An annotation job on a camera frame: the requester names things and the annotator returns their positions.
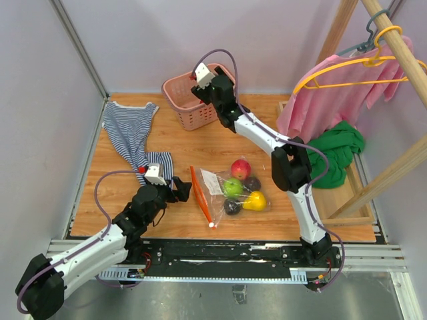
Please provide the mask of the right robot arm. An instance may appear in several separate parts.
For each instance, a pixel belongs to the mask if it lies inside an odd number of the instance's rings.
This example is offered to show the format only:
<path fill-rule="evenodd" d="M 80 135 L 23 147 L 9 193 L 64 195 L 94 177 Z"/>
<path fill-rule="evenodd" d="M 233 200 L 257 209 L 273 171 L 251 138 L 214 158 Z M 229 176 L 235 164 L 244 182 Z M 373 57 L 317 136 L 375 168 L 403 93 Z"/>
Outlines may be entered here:
<path fill-rule="evenodd" d="M 270 156 L 273 182 L 288 194 L 298 218 L 302 258 L 311 267 L 320 265 L 332 248 L 332 240 L 314 203 L 308 146 L 301 139 L 279 134 L 241 106 L 234 93 L 236 87 L 227 75 L 210 73 L 206 80 L 196 82 L 191 92 L 206 105 L 213 105 L 220 123 Z"/>

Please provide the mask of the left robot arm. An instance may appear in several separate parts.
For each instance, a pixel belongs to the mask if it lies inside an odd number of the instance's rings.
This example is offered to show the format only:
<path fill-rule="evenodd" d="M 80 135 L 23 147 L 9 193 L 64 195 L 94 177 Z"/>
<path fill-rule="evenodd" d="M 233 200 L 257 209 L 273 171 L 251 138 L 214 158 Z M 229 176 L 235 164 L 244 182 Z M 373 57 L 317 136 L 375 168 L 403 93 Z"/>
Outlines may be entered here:
<path fill-rule="evenodd" d="M 102 271 L 124 261 L 137 263 L 143 255 L 141 236 L 168 204 L 186 202 L 191 187 L 176 176 L 164 184 L 147 182 L 94 236 L 51 258 L 32 258 L 15 289 L 17 310 L 33 319 L 48 319 Z"/>

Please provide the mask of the clear zip top bag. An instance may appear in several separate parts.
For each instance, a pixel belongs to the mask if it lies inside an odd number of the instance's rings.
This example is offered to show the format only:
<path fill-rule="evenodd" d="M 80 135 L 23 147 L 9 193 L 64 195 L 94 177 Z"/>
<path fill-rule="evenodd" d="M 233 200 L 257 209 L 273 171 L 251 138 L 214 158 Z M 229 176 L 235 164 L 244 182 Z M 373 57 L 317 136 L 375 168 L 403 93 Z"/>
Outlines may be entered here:
<path fill-rule="evenodd" d="M 244 159 L 232 163 L 227 171 L 212 172 L 191 166 L 193 192 L 209 228 L 216 229 L 224 216 L 244 211 L 262 212 L 270 208 L 270 200 L 262 182 Z"/>

